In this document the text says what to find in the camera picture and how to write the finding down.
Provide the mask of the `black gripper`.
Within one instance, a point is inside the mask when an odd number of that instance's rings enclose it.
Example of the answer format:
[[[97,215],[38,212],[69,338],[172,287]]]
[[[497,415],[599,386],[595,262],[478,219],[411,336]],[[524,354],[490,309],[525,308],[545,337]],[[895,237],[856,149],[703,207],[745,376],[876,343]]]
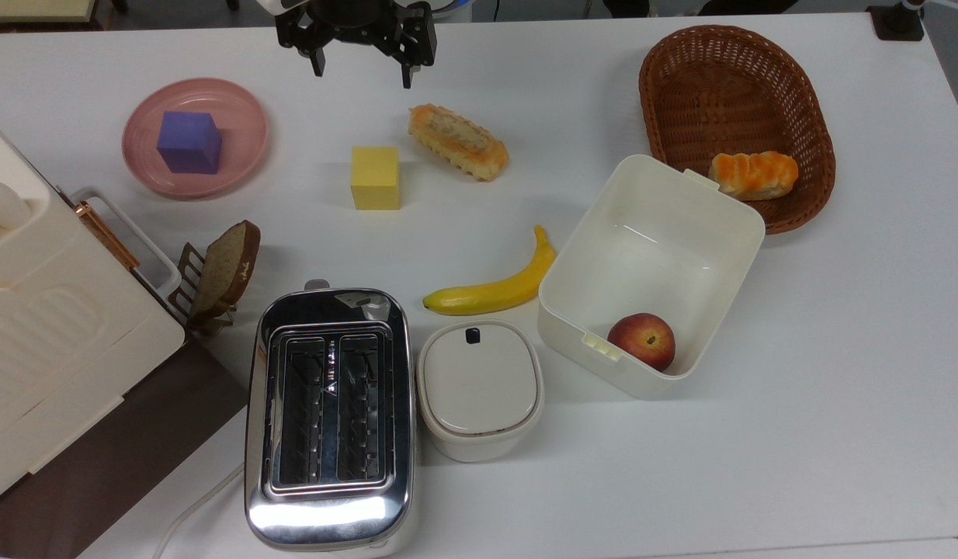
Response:
[[[373,46],[396,60],[404,89],[436,59],[432,7],[425,1],[276,1],[276,32],[281,46],[310,61],[316,77],[324,75],[323,50],[333,41]]]

